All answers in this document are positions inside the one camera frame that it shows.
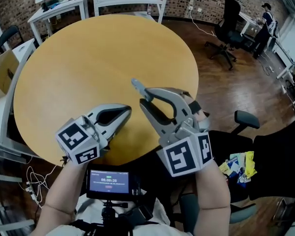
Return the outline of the person's right forearm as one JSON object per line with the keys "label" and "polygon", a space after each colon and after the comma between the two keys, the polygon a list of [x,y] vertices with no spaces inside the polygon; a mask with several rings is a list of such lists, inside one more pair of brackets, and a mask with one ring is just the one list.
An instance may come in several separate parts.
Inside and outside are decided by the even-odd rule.
{"label": "person's right forearm", "polygon": [[231,197],[226,179],[213,160],[196,172],[199,214],[194,236],[228,236]]}

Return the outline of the white cabinet desk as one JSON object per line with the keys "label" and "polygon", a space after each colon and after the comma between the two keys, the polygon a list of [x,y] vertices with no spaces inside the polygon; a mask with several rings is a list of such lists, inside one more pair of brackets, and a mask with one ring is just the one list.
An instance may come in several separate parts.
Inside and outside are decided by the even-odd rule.
{"label": "white cabinet desk", "polygon": [[14,74],[7,95],[0,98],[0,157],[22,164],[26,163],[26,159],[23,157],[24,155],[36,158],[39,156],[28,146],[19,143],[8,136],[8,118],[13,110],[14,90],[18,78],[28,58],[35,50],[36,47],[33,38],[13,49],[13,53],[19,61],[19,66]]}

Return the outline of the white metal rack frame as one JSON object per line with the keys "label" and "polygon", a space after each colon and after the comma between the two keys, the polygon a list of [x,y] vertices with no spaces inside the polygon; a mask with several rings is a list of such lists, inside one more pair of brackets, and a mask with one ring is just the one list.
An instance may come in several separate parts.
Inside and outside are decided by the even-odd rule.
{"label": "white metal rack frame", "polygon": [[9,236],[14,232],[19,236],[29,235],[35,226],[33,219],[27,218],[23,205],[24,194],[21,189],[21,177],[6,175],[0,165],[0,236]]}

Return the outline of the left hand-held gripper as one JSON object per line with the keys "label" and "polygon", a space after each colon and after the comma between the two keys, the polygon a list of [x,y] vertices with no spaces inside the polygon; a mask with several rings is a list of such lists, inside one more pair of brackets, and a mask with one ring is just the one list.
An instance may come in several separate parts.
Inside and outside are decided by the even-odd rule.
{"label": "left hand-held gripper", "polygon": [[71,118],[56,133],[56,140],[75,165],[82,165],[101,156],[101,150],[123,128],[132,113],[124,104],[102,104],[86,116]]}

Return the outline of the person's left forearm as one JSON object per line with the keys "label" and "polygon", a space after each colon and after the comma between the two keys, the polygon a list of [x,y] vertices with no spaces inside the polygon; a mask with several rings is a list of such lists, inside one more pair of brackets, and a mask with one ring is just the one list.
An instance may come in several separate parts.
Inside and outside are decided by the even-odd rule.
{"label": "person's left forearm", "polygon": [[87,163],[66,163],[47,193],[38,223],[31,236],[45,236],[58,226],[72,221],[87,166]]}

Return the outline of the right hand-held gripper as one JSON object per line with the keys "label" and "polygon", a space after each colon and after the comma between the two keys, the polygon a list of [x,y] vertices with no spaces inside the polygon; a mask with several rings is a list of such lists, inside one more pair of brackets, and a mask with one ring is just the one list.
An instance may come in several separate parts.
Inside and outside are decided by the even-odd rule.
{"label": "right hand-held gripper", "polygon": [[160,137],[157,155],[170,175],[188,175],[208,165],[213,160],[209,133],[200,131],[195,118],[187,118],[193,112],[183,97],[185,91],[146,88],[145,92],[170,104],[174,111],[174,118],[168,118],[152,102],[140,99],[143,113]]}

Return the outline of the round wooden table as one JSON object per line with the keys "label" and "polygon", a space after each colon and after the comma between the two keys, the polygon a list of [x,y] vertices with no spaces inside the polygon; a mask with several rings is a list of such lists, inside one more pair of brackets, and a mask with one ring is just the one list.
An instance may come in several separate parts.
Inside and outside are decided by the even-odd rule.
{"label": "round wooden table", "polygon": [[44,41],[22,69],[13,100],[17,128],[33,152],[60,165],[56,132],[69,119],[100,104],[129,105],[131,118],[98,162],[131,162],[158,146],[133,78],[196,96],[199,73],[187,44],[153,20],[110,14],[75,22]]}

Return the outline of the black chest harness mount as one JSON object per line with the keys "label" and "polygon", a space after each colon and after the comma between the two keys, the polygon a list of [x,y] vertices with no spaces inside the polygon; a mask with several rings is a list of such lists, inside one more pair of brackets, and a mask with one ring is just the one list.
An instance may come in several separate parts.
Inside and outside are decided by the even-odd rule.
{"label": "black chest harness mount", "polygon": [[137,201],[129,211],[116,215],[114,207],[126,207],[126,203],[114,204],[108,200],[102,209],[103,223],[88,223],[81,219],[70,223],[70,226],[80,229],[83,236],[133,236],[135,227],[154,224],[153,217],[155,199]]}

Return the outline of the black mesh office chair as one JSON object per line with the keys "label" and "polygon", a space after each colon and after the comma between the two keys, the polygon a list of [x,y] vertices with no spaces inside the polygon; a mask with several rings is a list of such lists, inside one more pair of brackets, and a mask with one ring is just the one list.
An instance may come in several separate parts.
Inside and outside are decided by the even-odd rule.
{"label": "black mesh office chair", "polygon": [[295,120],[283,129],[250,139],[228,132],[209,132],[211,149],[217,165],[231,154],[252,151],[255,175],[246,186],[237,183],[237,178],[228,181],[231,202],[263,197],[295,199]]}

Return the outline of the person's white shirt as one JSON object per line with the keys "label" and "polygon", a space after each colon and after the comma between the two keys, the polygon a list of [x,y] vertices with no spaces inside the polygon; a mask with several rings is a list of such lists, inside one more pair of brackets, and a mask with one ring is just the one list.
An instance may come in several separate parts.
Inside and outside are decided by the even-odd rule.
{"label": "person's white shirt", "polygon": [[[75,221],[83,220],[87,223],[102,223],[102,209],[104,200],[90,199],[85,194],[79,197],[76,206]],[[60,225],[50,231],[46,236],[87,236],[86,233],[72,225]],[[192,236],[170,226],[170,220],[166,215],[163,205],[158,199],[154,203],[152,218],[149,224],[136,226],[133,236]]]}

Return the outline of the small white table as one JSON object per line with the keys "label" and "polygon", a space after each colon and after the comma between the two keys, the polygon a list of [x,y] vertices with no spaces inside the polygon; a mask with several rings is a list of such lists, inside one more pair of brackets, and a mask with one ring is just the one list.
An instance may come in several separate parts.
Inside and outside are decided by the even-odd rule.
{"label": "small white table", "polygon": [[48,22],[48,19],[55,17],[57,15],[60,15],[65,12],[69,12],[71,10],[74,10],[76,7],[80,10],[81,19],[87,19],[89,17],[89,11],[88,11],[88,2],[87,0],[63,0],[60,4],[55,6],[52,9],[47,10],[46,12],[43,12],[42,8],[38,9],[29,19],[28,23],[30,24],[31,30],[34,34],[34,37],[38,43],[38,45],[41,45],[43,43],[40,33],[35,26],[35,23],[38,21],[43,21],[47,27],[47,31],[49,36],[53,35],[51,30],[51,25]]}

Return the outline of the white metal shelf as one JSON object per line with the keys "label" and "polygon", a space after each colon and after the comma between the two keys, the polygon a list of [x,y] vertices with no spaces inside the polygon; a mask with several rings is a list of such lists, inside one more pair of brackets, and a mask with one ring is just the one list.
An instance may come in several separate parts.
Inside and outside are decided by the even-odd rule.
{"label": "white metal shelf", "polygon": [[[167,0],[93,0],[93,7],[94,7],[94,15],[99,16],[100,15],[99,9],[102,7],[127,5],[127,4],[146,4],[147,7],[150,4],[156,5],[158,10],[157,22],[161,24],[163,20],[165,7],[166,7],[166,2]],[[126,14],[144,17],[150,20],[153,19],[152,15],[147,15],[147,9],[146,11],[131,11],[131,12],[127,12]]]}

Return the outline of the white work desk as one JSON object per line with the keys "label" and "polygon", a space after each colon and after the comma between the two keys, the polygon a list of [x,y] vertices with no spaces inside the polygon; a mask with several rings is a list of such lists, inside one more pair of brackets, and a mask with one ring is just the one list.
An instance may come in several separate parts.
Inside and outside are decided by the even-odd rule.
{"label": "white work desk", "polygon": [[[240,35],[243,37],[242,47],[244,50],[250,51],[251,45],[255,42],[255,35],[262,29],[262,26],[260,26],[254,19],[243,12],[239,13],[239,17],[244,20],[244,27],[240,32]],[[252,30],[254,35],[248,35],[248,30]]]}

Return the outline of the cardboard box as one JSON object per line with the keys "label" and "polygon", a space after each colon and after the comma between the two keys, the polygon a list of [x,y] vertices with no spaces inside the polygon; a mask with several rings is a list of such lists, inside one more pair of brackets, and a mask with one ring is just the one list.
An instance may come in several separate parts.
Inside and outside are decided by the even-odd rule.
{"label": "cardboard box", "polygon": [[8,50],[0,55],[0,98],[8,93],[18,66],[19,61],[12,50]]}

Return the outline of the black metal frame chair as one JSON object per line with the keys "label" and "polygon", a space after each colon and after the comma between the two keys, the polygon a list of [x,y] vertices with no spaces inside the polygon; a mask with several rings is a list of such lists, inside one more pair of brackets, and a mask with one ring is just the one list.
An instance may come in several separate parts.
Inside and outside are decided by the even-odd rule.
{"label": "black metal frame chair", "polygon": [[16,25],[12,25],[7,30],[5,30],[2,33],[2,35],[0,36],[0,48],[2,48],[4,43],[6,43],[11,37],[13,37],[16,34],[19,35],[20,40],[21,40],[21,42],[18,45],[23,44],[24,40],[23,40],[23,37],[22,37],[22,35],[20,33],[19,28]]}

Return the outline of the person's right hand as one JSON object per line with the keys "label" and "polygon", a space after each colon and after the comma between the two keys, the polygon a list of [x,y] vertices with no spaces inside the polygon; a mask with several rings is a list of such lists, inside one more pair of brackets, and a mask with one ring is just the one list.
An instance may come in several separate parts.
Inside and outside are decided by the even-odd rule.
{"label": "person's right hand", "polygon": [[[183,98],[188,105],[194,102],[197,105],[199,105],[199,103],[195,99],[193,99],[190,95],[184,94]],[[207,132],[209,130],[209,126],[210,126],[209,116],[210,114],[203,111],[203,109],[200,109],[194,113],[194,117],[198,123],[199,129],[201,132]]]}

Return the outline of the black chest monitor screen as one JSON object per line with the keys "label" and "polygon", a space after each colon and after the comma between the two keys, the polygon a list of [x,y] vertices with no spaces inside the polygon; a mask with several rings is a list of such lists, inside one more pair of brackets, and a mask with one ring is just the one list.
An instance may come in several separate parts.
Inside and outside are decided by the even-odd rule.
{"label": "black chest monitor screen", "polygon": [[141,195],[140,180],[130,172],[87,171],[88,198],[109,201],[133,201]]}

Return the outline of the white power strip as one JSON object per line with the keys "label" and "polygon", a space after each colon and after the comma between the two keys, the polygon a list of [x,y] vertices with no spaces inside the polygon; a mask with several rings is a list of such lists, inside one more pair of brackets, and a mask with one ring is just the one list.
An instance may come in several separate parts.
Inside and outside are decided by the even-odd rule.
{"label": "white power strip", "polygon": [[32,200],[34,200],[35,202],[37,202],[37,195],[36,195],[36,193],[35,193],[35,191],[33,189],[32,183],[30,181],[27,181],[26,182],[26,188],[25,188],[25,190],[27,192],[29,192]]}

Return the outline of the blue and silver snack packet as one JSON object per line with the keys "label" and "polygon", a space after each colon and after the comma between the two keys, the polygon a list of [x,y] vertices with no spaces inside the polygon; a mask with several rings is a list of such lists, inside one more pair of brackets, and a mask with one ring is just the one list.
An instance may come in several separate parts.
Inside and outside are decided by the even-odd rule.
{"label": "blue and silver snack packet", "polygon": [[245,188],[248,182],[250,182],[250,179],[247,178],[245,174],[241,174],[238,176],[237,184],[242,188]]}

